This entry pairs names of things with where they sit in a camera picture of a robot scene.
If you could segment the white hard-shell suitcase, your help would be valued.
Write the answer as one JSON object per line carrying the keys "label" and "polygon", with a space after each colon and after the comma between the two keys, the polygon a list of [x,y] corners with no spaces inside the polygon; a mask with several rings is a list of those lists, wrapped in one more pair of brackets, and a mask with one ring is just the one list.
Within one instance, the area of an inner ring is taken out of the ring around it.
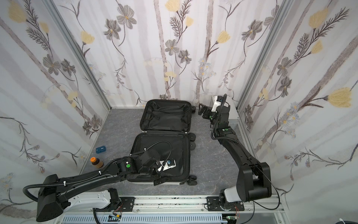
{"label": "white hard-shell suitcase", "polygon": [[[196,135],[190,131],[193,112],[195,107],[181,100],[153,99],[145,106],[139,124],[142,133],[135,138],[131,155],[144,151],[158,141],[170,142],[172,145],[170,159],[176,161],[176,167],[161,173],[161,177],[170,179],[164,184],[197,185],[197,177],[190,174],[191,151],[196,147],[194,142]],[[130,182],[153,184],[157,179],[159,178],[139,176]]]}

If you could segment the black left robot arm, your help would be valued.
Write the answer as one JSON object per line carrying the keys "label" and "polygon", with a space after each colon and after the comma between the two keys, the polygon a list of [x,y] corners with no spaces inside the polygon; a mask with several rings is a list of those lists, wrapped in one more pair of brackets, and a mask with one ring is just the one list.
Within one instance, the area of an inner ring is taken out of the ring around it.
{"label": "black left robot arm", "polygon": [[49,221],[63,214],[65,209],[71,206],[71,198],[91,189],[129,181],[139,176],[160,178],[171,153],[170,142],[158,141],[142,152],[113,159],[99,170],[63,178],[50,175],[42,184],[27,185],[22,191],[26,197],[37,203],[36,220]]}

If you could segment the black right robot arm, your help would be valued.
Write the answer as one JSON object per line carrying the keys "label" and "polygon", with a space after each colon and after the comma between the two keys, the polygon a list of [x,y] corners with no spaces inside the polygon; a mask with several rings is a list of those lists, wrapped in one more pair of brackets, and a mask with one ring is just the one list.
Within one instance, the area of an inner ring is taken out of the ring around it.
{"label": "black right robot arm", "polygon": [[219,207],[230,210],[243,202],[270,198],[276,187],[271,181],[270,167],[259,162],[237,138],[236,132],[229,125],[230,105],[226,106],[227,95],[219,97],[219,105],[209,107],[199,104],[198,114],[210,120],[212,140],[218,141],[232,156],[239,172],[236,185],[222,189],[219,194]]}

